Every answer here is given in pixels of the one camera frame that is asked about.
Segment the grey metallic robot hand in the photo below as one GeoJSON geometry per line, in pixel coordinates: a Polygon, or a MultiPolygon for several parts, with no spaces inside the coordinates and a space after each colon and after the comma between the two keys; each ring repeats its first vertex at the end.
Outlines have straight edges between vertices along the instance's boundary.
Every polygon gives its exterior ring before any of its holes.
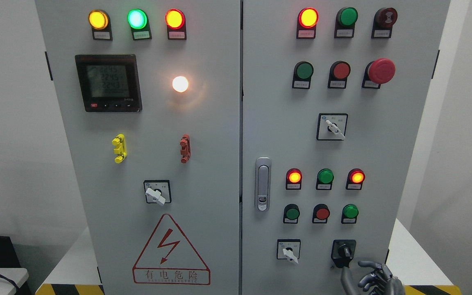
{"type": "Polygon", "coordinates": [[[373,269],[367,273],[358,283],[354,282],[352,273],[348,267],[343,267],[340,281],[347,295],[359,295],[360,290],[370,295],[404,295],[405,287],[398,277],[393,276],[390,269],[384,263],[374,261],[359,261],[360,267],[373,269]]]}

